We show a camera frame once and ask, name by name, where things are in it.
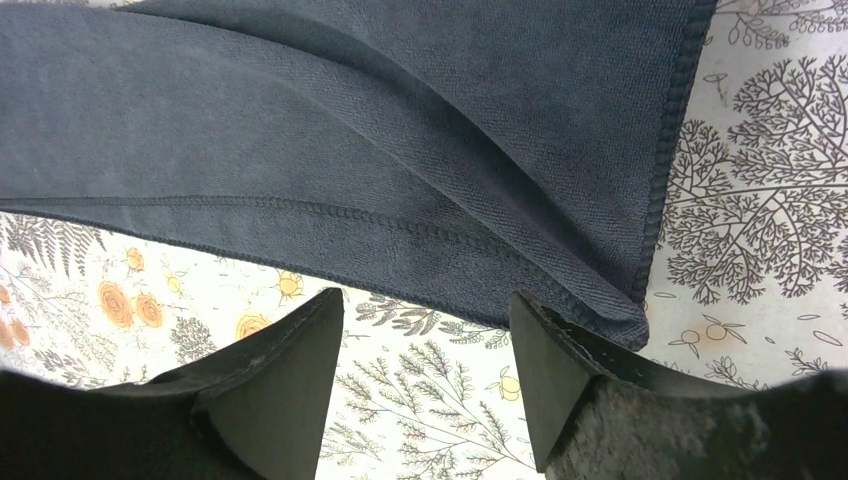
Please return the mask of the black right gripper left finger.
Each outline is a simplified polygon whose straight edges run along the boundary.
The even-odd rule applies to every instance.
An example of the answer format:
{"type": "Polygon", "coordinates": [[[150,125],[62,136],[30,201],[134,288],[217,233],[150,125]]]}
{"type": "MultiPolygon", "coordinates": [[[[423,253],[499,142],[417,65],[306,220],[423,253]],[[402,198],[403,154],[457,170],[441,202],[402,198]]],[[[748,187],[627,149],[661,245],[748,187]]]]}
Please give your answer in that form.
{"type": "Polygon", "coordinates": [[[82,390],[1,374],[5,479],[312,479],[343,333],[326,289],[143,384],[82,390]]]}

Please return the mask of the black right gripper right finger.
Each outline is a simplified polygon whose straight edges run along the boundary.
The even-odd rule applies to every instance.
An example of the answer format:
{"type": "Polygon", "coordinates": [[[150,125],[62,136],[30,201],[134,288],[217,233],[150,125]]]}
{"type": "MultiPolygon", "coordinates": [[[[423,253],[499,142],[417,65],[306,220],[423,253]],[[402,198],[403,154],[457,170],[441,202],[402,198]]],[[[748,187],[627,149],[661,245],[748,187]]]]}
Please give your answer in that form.
{"type": "Polygon", "coordinates": [[[525,292],[510,331],[537,470],[548,479],[843,479],[847,374],[764,390],[630,352],[525,292]]]}

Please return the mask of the dark grey towel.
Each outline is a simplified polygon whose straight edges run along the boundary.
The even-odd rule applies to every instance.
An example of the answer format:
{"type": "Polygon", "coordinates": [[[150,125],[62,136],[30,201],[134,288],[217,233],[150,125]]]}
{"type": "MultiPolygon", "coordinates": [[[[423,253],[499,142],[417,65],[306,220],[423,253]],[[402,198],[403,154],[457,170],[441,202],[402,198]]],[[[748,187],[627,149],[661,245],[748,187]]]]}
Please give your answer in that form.
{"type": "Polygon", "coordinates": [[[631,350],[712,1],[1,8],[1,207],[631,350]]]}

